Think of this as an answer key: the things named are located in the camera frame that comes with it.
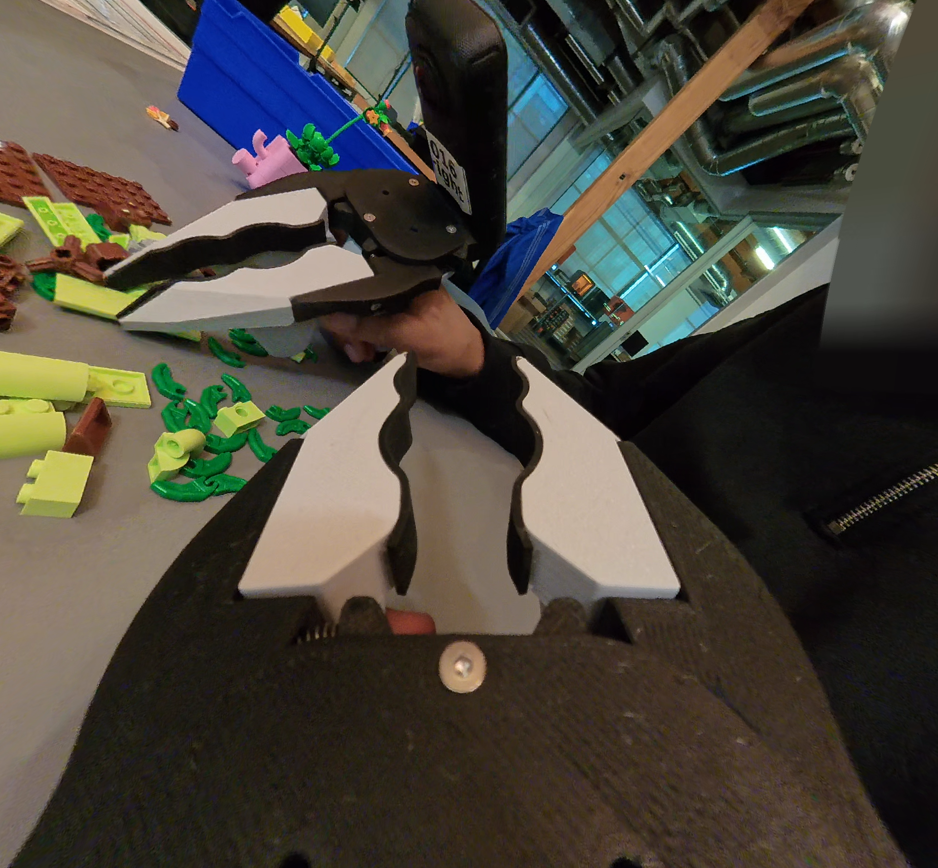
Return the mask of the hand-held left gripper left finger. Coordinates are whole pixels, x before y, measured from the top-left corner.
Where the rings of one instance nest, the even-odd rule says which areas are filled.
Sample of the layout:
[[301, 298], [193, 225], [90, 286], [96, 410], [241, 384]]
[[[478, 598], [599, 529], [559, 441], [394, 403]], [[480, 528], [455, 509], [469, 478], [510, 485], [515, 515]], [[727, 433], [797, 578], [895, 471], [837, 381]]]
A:
[[238, 590], [311, 596], [328, 621], [368, 596], [404, 595], [417, 557], [402, 461], [412, 446], [416, 359], [397, 355], [299, 441]]

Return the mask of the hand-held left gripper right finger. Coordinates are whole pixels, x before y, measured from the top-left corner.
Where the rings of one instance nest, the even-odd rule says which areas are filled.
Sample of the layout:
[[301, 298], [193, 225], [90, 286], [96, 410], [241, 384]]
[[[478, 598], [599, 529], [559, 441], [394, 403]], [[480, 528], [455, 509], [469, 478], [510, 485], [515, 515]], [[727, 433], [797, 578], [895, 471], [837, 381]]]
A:
[[541, 604], [674, 600], [681, 583], [616, 435], [529, 360], [514, 358], [510, 578]]

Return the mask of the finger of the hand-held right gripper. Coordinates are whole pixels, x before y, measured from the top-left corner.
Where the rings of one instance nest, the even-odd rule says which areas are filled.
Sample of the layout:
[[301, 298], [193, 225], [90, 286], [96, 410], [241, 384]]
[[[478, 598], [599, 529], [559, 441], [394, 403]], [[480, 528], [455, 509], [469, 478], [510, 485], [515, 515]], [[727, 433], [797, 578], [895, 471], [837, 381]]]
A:
[[316, 189], [239, 199], [128, 255], [105, 272], [104, 283], [123, 291], [173, 281], [258, 254], [299, 254], [328, 236], [326, 201]]
[[287, 327], [295, 322], [293, 299], [372, 276], [361, 254], [316, 246], [280, 266], [244, 267], [212, 280], [153, 288], [122, 312], [118, 322], [130, 331], [156, 333]]

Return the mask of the large brown studded plate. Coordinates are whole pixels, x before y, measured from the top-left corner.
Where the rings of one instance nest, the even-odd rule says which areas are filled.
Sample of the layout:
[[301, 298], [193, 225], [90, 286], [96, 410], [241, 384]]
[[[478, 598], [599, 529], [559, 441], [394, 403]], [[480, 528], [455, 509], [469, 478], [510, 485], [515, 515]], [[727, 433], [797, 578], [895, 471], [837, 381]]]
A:
[[171, 225], [171, 218], [139, 182], [49, 154], [31, 153], [31, 157], [68, 201], [98, 213], [113, 231]]
[[26, 196], [51, 197], [30, 154], [19, 144], [1, 141], [1, 203], [25, 208]]

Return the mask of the pile of toy bricks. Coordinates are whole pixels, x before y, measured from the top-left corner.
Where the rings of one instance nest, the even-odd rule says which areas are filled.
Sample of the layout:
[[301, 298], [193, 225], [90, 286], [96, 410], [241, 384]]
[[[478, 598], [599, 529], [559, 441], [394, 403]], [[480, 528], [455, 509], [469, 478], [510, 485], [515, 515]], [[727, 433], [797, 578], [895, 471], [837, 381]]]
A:
[[[26, 206], [53, 242], [47, 256], [21, 264], [2, 254], [2, 331], [16, 316], [11, 296], [29, 280], [60, 307], [117, 320], [131, 295], [103, 288], [103, 271], [130, 255], [131, 243], [159, 241], [141, 228], [110, 236], [103, 218], [79, 216], [76, 206], [25, 196]], [[260, 463], [277, 449], [264, 441], [264, 422], [276, 435], [301, 437], [330, 409], [313, 405], [260, 408], [241, 378], [220, 373], [199, 396], [162, 361], [146, 374], [17, 352], [2, 352], [2, 460], [34, 456], [16, 497], [20, 514], [66, 519], [81, 506], [92, 469], [106, 450], [111, 409], [151, 408], [151, 391], [165, 400], [163, 432], [147, 462], [147, 483], [161, 499], [203, 502], [234, 495], [247, 480], [230, 472], [248, 448]]]

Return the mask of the person's right forearm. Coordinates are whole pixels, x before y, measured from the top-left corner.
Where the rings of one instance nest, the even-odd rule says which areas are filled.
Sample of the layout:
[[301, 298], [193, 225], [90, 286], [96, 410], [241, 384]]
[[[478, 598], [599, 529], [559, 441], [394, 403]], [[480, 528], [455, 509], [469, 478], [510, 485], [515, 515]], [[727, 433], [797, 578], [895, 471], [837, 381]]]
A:
[[529, 361], [618, 439], [626, 440], [640, 429], [641, 395], [629, 383], [625, 365], [601, 363], [598, 373], [580, 375], [554, 370], [533, 346], [516, 345], [492, 335], [482, 335], [482, 346], [483, 364], [478, 373], [449, 377], [422, 370], [417, 374], [418, 394], [463, 418], [520, 461], [533, 451], [533, 437], [518, 408], [522, 382], [516, 359]]

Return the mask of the person's right hand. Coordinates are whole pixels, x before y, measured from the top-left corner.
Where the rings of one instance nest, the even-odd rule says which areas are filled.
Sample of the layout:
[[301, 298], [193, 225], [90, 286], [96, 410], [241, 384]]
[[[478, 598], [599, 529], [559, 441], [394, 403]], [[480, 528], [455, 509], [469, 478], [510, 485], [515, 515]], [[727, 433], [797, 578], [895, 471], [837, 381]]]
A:
[[390, 352], [410, 353], [420, 368], [452, 379], [479, 374], [485, 360], [481, 332], [443, 289], [414, 299], [405, 311], [378, 317], [327, 315], [319, 326], [352, 362]]

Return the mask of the pink toy pot plant model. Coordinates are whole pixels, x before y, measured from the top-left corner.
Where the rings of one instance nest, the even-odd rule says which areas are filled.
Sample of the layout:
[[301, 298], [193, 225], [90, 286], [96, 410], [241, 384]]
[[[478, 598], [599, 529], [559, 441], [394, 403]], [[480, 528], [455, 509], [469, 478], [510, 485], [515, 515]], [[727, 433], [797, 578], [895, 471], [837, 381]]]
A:
[[341, 155], [333, 146], [340, 136], [357, 124], [368, 124], [372, 131], [388, 137], [397, 122], [397, 112], [387, 101], [381, 100], [376, 105], [365, 107], [331, 135], [325, 135], [313, 123], [306, 124], [299, 135], [288, 129], [285, 135], [276, 135], [271, 140], [258, 130], [252, 137], [253, 150], [239, 149], [233, 155], [232, 164], [243, 173], [249, 187], [254, 190], [307, 171], [335, 169], [341, 163]]

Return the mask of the blue cloth bag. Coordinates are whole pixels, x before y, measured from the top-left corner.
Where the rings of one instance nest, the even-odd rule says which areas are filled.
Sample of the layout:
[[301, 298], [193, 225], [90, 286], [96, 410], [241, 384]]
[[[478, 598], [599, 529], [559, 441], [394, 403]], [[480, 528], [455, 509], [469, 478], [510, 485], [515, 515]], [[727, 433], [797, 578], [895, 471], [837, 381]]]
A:
[[491, 330], [499, 326], [522, 293], [563, 219], [544, 208], [508, 224], [504, 241], [468, 291]]

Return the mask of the blue storage bin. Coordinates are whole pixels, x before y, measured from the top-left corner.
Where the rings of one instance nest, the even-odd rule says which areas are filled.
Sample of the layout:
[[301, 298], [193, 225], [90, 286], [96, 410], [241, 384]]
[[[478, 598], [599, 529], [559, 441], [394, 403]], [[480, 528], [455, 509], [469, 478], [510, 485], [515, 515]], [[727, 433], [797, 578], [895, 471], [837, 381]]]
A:
[[177, 95], [235, 149], [242, 170], [252, 171], [249, 160], [282, 138], [287, 157], [312, 164], [312, 171], [395, 169], [431, 177], [237, 0], [202, 0]]

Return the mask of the small yellow bin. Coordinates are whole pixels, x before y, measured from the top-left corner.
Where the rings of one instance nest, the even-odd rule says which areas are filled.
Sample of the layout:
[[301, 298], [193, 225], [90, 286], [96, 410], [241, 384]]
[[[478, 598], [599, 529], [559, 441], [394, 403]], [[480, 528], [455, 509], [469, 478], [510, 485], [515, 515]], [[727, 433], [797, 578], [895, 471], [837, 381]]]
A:
[[332, 64], [334, 58], [332, 48], [323, 44], [322, 37], [302, 18], [299, 9], [291, 6], [282, 8], [270, 25], [298, 51], [301, 57], [310, 61], [317, 57], [321, 64], [326, 66]]

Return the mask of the wooden support post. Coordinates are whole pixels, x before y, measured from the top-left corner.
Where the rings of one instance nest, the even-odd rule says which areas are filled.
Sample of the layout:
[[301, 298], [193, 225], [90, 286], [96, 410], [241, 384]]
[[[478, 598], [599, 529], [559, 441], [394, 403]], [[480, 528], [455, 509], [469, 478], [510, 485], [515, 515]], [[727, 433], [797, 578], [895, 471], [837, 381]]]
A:
[[532, 288], [557, 258], [568, 252], [813, 2], [815, 0], [766, 0], [753, 12], [568, 208], [519, 293], [522, 295]]

